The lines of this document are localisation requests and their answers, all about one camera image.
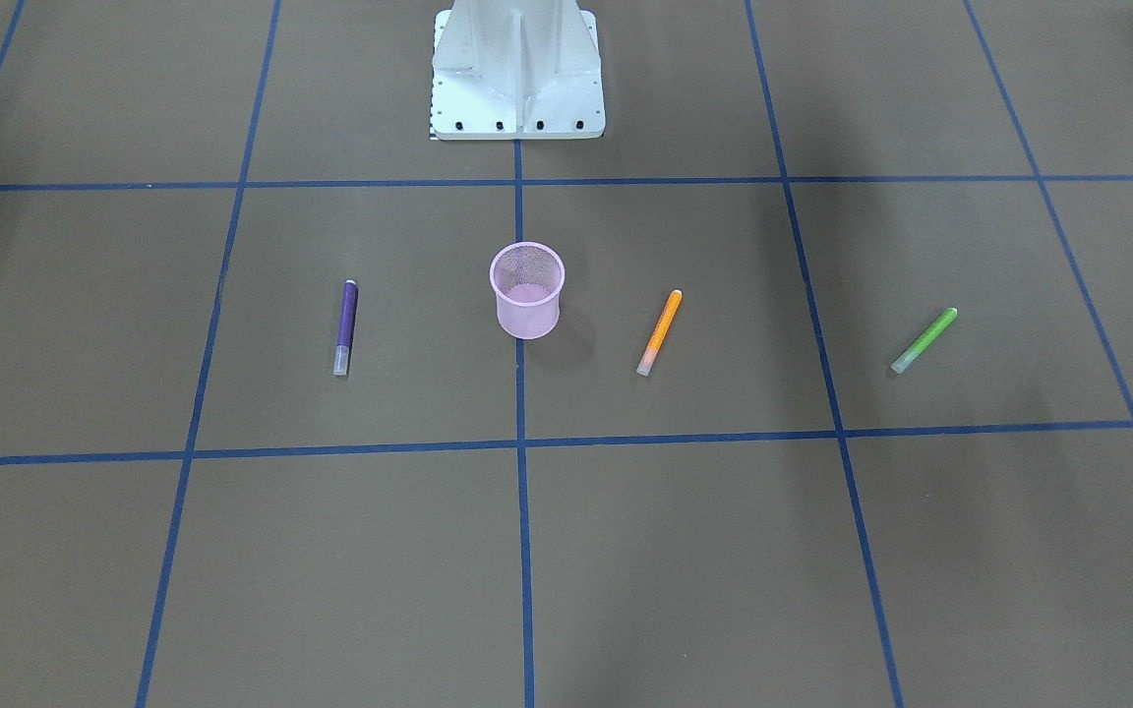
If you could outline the orange marker pen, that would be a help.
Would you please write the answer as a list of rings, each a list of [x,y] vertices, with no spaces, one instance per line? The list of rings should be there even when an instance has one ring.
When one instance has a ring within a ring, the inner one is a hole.
[[[664,308],[662,308],[661,312],[661,317],[658,317],[655,327],[653,327],[651,336],[649,336],[647,344],[644,346],[644,353],[637,364],[637,368],[634,368],[634,372],[639,376],[648,377],[653,367],[655,367],[658,355],[661,355],[662,346],[664,346],[670,329],[673,327],[673,323],[683,299],[684,295],[680,288],[675,288],[675,290],[671,291],[667,296]]]

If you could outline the purple marker pen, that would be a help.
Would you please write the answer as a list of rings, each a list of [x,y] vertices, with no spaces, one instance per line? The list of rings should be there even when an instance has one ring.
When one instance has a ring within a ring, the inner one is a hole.
[[[346,377],[350,372],[358,297],[358,283],[356,283],[355,279],[346,279],[342,288],[340,319],[338,319],[334,357],[332,360],[332,374],[338,378]]]

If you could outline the green marker pen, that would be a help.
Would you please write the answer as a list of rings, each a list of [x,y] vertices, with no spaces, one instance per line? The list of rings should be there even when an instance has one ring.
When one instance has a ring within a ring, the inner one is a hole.
[[[926,350],[929,349],[930,346],[932,346],[934,342],[938,340],[953,323],[956,323],[957,319],[957,308],[947,308],[943,310],[938,317],[932,319],[927,329],[925,329],[922,334],[915,336],[912,344],[909,344],[908,349],[905,349],[903,353],[898,355],[898,358],[896,358],[894,362],[891,362],[891,372],[893,372],[894,375],[904,375],[904,373],[908,372],[908,369],[912,367],[919,358],[922,358]]]

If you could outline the pink mesh pen holder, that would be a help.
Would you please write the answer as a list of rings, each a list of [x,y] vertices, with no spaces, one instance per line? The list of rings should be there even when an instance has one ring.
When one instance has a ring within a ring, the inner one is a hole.
[[[489,263],[499,326],[521,340],[550,334],[561,317],[566,266],[557,251],[533,241],[512,244]]]

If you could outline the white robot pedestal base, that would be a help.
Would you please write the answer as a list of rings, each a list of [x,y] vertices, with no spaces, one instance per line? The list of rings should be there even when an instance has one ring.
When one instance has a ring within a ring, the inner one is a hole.
[[[576,1],[454,1],[433,28],[432,139],[606,133],[598,23]]]

